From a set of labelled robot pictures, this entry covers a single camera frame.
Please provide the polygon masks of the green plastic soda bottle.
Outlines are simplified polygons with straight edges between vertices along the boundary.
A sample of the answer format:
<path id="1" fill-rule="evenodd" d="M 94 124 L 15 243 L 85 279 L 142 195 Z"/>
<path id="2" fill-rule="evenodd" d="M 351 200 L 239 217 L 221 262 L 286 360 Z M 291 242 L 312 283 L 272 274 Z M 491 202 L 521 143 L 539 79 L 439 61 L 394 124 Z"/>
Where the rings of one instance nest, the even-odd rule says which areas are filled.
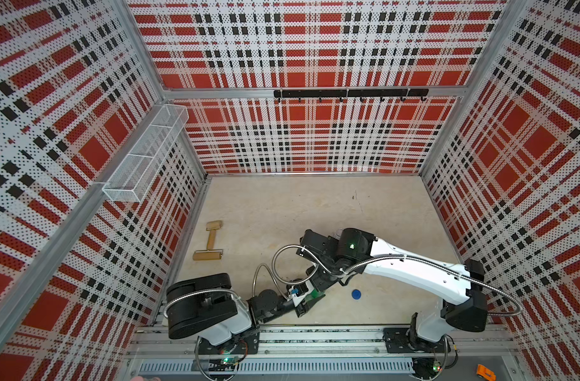
<path id="1" fill-rule="evenodd" d="M 318 301 L 320 301 L 320 299 L 322 299 L 324 296 L 325 294 L 323 292 L 313 291 L 308 296 L 305 297 L 304 302 L 307 305 L 313 305 Z"/>

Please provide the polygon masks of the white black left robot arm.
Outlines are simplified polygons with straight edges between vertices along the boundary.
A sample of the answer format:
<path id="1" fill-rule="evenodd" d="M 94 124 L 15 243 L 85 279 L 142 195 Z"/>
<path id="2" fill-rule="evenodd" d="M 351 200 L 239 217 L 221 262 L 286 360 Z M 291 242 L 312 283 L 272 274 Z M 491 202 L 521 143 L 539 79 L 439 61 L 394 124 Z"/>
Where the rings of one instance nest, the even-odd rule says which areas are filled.
<path id="1" fill-rule="evenodd" d="M 285 295 L 267 289 L 244 300 L 231 289 L 230 276 L 220 273 L 169 287 L 164 317 L 171 340 L 198 336 L 209 344 L 221 345 L 286 314 L 294 313 L 300 318 L 324 297 L 323 292 L 306 282 L 288 286 Z"/>

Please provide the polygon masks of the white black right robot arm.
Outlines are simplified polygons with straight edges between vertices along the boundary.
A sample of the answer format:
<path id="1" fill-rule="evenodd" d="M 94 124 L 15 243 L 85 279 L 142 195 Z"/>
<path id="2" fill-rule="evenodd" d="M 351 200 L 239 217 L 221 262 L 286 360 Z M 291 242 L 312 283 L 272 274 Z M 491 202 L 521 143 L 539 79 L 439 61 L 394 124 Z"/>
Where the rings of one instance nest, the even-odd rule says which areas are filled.
<path id="1" fill-rule="evenodd" d="M 431 260 L 353 228 L 342 230 L 338 238 L 306 230 L 296 253 L 312 262 L 308 284 L 319 292 L 343 285 L 356 274 L 367 274 L 437 295 L 434 306 L 412 316 L 407 337 L 413 347 L 436 344 L 452 330 L 480 333 L 486 327 L 484 266 L 479 261 Z"/>

